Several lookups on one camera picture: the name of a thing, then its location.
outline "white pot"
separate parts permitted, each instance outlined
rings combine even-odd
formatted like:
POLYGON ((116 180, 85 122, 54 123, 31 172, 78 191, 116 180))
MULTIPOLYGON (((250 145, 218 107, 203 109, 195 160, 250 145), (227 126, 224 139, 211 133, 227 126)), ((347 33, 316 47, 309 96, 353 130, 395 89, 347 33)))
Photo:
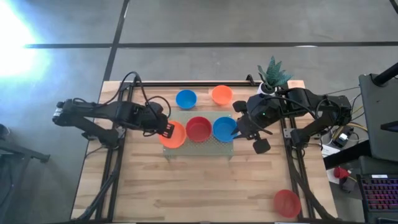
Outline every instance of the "white pot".
POLYGON ((257 94, 262 93, 262 94, 267 94, 267 95, 275 96, 276 87, 274 88, 273 91, 263 91, 262 88, 261 88, 261 87, 263 86, 263 84, 264 84, 264 83, 261 83, 261 84, 259 85, 259 88, 257 89, 257 94))

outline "wooden table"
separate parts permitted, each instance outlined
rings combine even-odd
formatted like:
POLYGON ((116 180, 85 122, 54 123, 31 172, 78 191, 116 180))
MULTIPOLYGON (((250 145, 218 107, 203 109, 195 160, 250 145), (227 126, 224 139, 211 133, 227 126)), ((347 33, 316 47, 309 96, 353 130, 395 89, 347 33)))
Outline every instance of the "wooden table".
MULTIPOLYGON (((100 103, 110 99, 120 82, 105 82, 100 103)), ((289 87, 304 87, 303 81, 289 81, 289 87)), ((161 95, 180 110, 175 102, 183 87, 146 87, 148 97, 161 95)), ((190 87, 198 97, 195 111, 230 111, 233 118, 241 115, 231 104, 217 106, 211 99, 213 87, 190 87)), ((236 100, 247 100, 257 87, 232 87, 236 100)), ((135 88, 133 102, 144 104, 141 90, 135 88)), ((167 113, 167 106, 157 101, 167 113)), ((298 128, 312 122, 311 116, 296 118, 298 128)), ((96 119, 95 123, 110 128, 111 122, 96 119)), ((257 155, 252 141, 234 141, 234 156, 177 157, 168 162, 157 136, 144 138, 140 131, 128 131, 116 197, 114 222, 273 222, 294 221, 280 216, 272 206, 275 193, 291 189, 280 123, 268 127, 274 135, 267 136, 271 150, 257 155)), ((89 143, 88 152, 99 142, 89 143)), ((91 154, 85 160, 76 195, 72 218, 78 217, 98 193, 103 175, 106 150, 91 154)), ((336 217, 335 204, 326 176, 319 147, 306 148, 304 157, 312 192, 330 214, 336 217)), ((307 211, 303 193, 304 217, 307 211)), ((106 198, 103 215, 108 210, 106 198)))

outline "green plant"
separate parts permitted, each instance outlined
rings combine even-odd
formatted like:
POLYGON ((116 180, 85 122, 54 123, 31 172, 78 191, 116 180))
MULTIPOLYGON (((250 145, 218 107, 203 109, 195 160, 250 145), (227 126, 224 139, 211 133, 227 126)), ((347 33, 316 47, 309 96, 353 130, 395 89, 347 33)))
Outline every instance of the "green plant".
POLYGON ((282 62, 275 64, 275 58, 272 56, 267 72, 264 72, 260 65, 257 66, 261 80, 264 82, 264 87, 267 90, 273 90, 275 87, 287 83, 293 77, 293 75, 285 74, 285 70, 279 71, 281 65, 282 62))

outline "concrete floor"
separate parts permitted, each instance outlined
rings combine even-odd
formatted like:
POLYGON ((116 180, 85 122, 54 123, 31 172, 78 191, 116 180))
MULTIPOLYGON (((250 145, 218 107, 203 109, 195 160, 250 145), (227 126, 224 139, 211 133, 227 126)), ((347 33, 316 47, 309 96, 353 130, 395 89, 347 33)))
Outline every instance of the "concrete floor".
MULTIPOLYGON (((51 121, 67 98, 98 100, 110 49, 20 49, 22 44, 111 44, 123 0, 3 0, 0 123, 21 146, 51 154, 31 162, 11 223, 69 219, 87 141, 51 121)), ((120 43, 397 41, 389 0, 139 0, 129 3, 120 43)), ((397 47, 118 49, 110 80, 242 80, 270 57, 314 93, 358 86, 358 75, 396 63, 397 47)), ((353 98, 359 90, 344 94, 353 98)), ((364 124, 364 118, 358 119, 364 124)), ((332 187, 339 217, 362 220, 352 195, 332 187)))

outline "plastic bowl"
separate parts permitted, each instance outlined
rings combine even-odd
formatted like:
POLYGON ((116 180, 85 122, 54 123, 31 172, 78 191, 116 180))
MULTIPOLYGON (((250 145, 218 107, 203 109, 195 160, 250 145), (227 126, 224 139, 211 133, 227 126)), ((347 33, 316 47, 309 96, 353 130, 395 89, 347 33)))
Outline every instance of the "plastic bowl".
POLYGON ((189 110, 197 103, 197 95, 192 90, 182 90, 175 97, 175 101, 181 109, 189 110))
POLYGON ((231 142, 236 134, 231 133, 236 128, 236 121, 230 117, 220 117, 213 123, 213 135, 221 142, 231 142))
POLYGON ((194 142, 206 141, 211 135, 211 123, 204 117, 191 118, 186 127, 187 136, 194 142))
POLYGON ((301 211, 301 202, 291 190, 280 190, 275 194, 274 208, 283 217, 294 218, 301 211))
POLYGON ((177 121, 169 121, 170 124, 174 124, 174 131, 171 138, 165 138, 159 135, 159 141, 165 147, 170 149, 176 149, 185 142, 185 138, 187 137, 187 133, 185 132, 184 126, 177 121))
POLYGON ((232 100, 232 89, 228 86, 216 86, 211 92, 211 97, 218 105, 227 105, 232 100))

